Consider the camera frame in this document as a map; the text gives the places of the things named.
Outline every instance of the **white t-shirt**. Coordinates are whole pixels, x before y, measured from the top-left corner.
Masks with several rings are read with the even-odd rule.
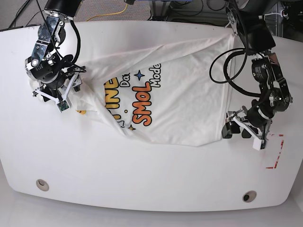
[[[221,139],[228,84],[209,68],[232,35],[121,53],[87,62],[73,107],[120,133],[152,143],[200,146]],[[224,80],[223,56],[213,77]]]

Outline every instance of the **yellow cable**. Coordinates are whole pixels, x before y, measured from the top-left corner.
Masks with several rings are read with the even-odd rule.
[[[123,12],[125,12],[125,10],[127,9],[127,6],[128,6],[128,4],[126,4],[125,9],[124,9],[124,10],[122,10],[121,12],[117,12],[117,13],[109,13],[109,14],[102,14],[102,15],[97,15],[97,16],[91,17],[91,18],[90,18],[90,19],[88,19],[87,21],[90,21],[90,20],[92,20],[92,19],[94,19],[94,18],[96,18],[96,17],[111,16],[111,15],[117,15],[117,14],[123,13]]]

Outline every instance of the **robotic arm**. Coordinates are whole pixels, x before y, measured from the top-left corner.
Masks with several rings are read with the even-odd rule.
[[[230,139],[233,134],[239,134],[240,127],[243,127],[242,137],[254,137],[253,147],[257,150],[264,149],[266,146],[267,134],[275,113],[285,111],[293,101],[277,56],[271,52],[271,49],[276,46],[275,41],[263,17],[259,16],[277,2],[277,0],[250,0],[246,7],[240,10],[235,0],[230,0],[226,10],[234,33],[241,38],[246,48],[232,53],[227,58],[223,69],[225,78],[234,89],[244,95],[257,97],[258,100],[252,100],[252,107],[249,110],[243,106],[239,111],[228,112],[222,136],[224,139]],[[259,83],[260,94],[243,90],[228,76],[229,61],[242,54],[254,56],[252,75]]]
[[[49,0],[45,6],[47,18],[39,27],[38,40],[31,57],[26,59],[25,68],[28,76],[39,83],[33,96],[41,95],[45,102],[55,102],[60,112],[71,107],[68,93],[73,88],[80,91],[82,84],[80,73],[85,72],[85,66],[75,63],[80,54],[80,35],[73,22],[73,17],[82,0]],[[70,22],[74,29],[78,44],[75,56],[62,57],[59,46],[65,40],[64,26]]]

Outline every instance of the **white table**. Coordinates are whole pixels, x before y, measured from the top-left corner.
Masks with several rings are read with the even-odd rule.
[[[169,22],[114,21],[77,24],[82,48],[79,61],[94,53],[109,55],[160,44],[231,33],[221,27]],[[92,206],[155,211],[216,211],[275,206],[292,188],[303,159],[303,44],[276,38],[277,53],[294,103],[274,118],[272,133],[284,134],[278,167],[262,164],[268,150],[235,136],[199,148],[151,145],[120,136],[75,111],[31,96],[24,70],[37,40],[37,27],[0,33],[2,108],[0,159],[9,185],[17,192]],[[75,52],[70,26],[61,52]],[[258,92],[247,63],[237,84]],[[230,109],[251,99],[233,92]],[[53,142],[46,143],[45,138]],[[36,180],[50,190],[43,192]],[[242,200],[256,191],[251,203]]]

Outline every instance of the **star graphic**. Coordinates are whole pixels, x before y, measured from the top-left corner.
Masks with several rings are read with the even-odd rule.
[[[141,77],[145,77],[145,75],[141,74],[140,70],[138,72],[138,74],[134,74],[135,77],[138,77],[138,79],[140,80]]]
[[[132,127],[132,125],[129,127],[129,129],[132,130],[132,131],[133,131],[133,130],[136,130],[136,129],[134,129],[134,128]]]

